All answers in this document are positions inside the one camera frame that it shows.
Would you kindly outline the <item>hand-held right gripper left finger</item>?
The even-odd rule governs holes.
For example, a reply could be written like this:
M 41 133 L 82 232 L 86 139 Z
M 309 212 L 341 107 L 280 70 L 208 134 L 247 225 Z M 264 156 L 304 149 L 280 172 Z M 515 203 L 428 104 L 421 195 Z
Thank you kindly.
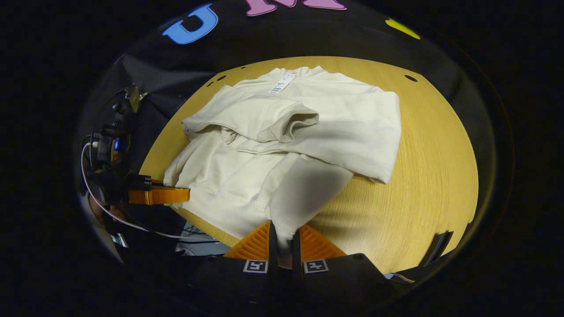
M 195 267 L 185 299 L 206 317 L 267 317 L 278 278 L 274 225 L 260 225 L 223 255 L 208 255 Z

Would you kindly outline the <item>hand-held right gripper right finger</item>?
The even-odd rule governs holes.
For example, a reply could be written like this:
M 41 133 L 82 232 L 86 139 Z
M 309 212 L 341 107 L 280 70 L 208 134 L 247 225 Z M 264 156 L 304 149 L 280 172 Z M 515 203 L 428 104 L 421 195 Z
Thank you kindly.
M 397 295 L 365 254 L 346 254 L 309 225 L 296 231 L 292 257 L 293 301 L 300 317 L 363 316 Z

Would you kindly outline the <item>cream white sweatshirt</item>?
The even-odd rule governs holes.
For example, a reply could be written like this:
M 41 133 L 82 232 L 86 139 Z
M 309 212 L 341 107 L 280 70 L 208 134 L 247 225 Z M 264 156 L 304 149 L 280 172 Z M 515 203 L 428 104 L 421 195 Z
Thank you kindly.
M 292 72 L 299 76 L 268 94 Z M 223 86 L 181 127 L 189 144 L 164 183 L 191 193 L 171 206 L 239 239 L 272 221 L 289 255 L 295 232 L 354 174 L 390 181 L 401 113 L 394 92 L 319 66 L 276 68 Z

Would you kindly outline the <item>black table clamp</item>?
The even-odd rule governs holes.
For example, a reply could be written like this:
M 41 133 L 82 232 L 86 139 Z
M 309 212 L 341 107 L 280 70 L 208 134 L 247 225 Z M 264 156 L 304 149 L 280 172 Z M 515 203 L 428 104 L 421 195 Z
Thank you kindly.
M 436 233 L 427 249 L 427 252 L 421 259 L 419 263 L 419 267 L 425 267 L 427 265 L 431 265 L 437 259 L 439 259 L 439 257 L 442 256 L 447 245 L 449 244 L 452 236 L 453 236 L 452 231 Z

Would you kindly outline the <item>white paper hang tag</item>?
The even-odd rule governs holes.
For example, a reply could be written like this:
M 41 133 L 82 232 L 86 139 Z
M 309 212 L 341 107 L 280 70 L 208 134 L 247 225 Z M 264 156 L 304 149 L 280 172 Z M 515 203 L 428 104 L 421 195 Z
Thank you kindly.
M 299 74 L 292 72 L 282 77 L 274 86 L 268 91 L 268 94 L 278 94 L 284 90 Z

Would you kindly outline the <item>black backdrop cloth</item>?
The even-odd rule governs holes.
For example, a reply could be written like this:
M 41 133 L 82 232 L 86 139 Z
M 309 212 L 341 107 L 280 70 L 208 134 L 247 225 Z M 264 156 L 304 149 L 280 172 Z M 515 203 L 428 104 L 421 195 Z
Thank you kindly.
M 250 17 L 245 0 L 198 0 L 184 13 L 149 12 L 125 26 L 146 26 L 133 39 L 114 27 L 104 34 L 102 52 L 124 48 L 89 93 L 77 121 L 73 147 L 109 119 L 109 100 L 134 82 L 149 93 L 148 110 L 133 143 L 134 167 L 155 142 L 165 123 L 207 80 L 219 73 L 260 61 L 298 56 L 340 56 L 387 63 L 425 77 L 451 104 L 467 131 L 478 174 L 496 171 L 496 144 L 491 107 L 500 106 L 494 89 L 473 60 L 444 34 L 421 21 L 408 22 L 417 40 L 385 24 L 385 18 L 407 16 L 375 0 L 338 0 L 346 10 L 278 5 L 272 13 Z

